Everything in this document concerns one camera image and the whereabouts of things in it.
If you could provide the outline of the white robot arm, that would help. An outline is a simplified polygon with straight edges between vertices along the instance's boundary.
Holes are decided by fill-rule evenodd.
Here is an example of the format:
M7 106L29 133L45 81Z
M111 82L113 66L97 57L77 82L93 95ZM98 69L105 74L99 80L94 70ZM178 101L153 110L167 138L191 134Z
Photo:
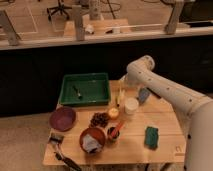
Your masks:
M213 171L213 98L153 72L154 59L144 55L126 66L124 80L142 84L190 117L184 171Z

